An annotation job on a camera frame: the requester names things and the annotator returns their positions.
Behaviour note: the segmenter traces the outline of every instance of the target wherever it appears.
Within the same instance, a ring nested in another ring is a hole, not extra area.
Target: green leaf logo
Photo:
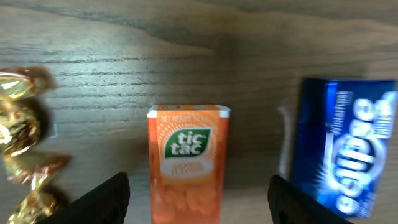
[[[202,154],[210,141],[210,128],[179,129],[167,140],[165,158],[195,157]]]

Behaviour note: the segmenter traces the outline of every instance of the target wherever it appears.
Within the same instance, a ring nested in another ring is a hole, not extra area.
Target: tic tac logo
[[[353,103],[356,119],[349,126],[349,134],[340,137],[333,150],[333,174],[342,193],[336,207],[345,214],[353,214],[359,208],[357,198],[363,189],[382,172],[386,148],[373,134],[374,120],[380,114],[393,114],[394,108],[387,100],[357,99]]]
[[[210,128],[179,129],[165,145],[165,158],[194,157],[206,151],[210,142]]]

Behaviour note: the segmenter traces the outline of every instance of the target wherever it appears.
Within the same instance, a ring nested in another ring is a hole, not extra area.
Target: wooden table
[[[55,181],[76,199],[131,176],[126,223],[150,223],[146,113],[155,103],[231,107],[222,223],[271,223],[300,79],[398,77],[393,0],[1,0],[0,67],[44,64],[57,133],[34,150],[73,156]],[[0,222],[29,192],[0,172]],[[373,217],[398,220],[398,138]]]

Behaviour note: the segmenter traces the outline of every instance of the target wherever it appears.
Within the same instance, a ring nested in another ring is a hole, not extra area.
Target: black object
[[[123,224],[129,199],[129,179],[121,172],[39,224]]]
[[[269,182],[268,204],[274,224],[352,224],[278,175]]]

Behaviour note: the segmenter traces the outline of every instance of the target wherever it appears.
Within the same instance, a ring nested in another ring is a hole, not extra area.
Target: blue gum pack
[[[369,217],[396,99],[394,80],[305,79],[291,183],[343,218]]]

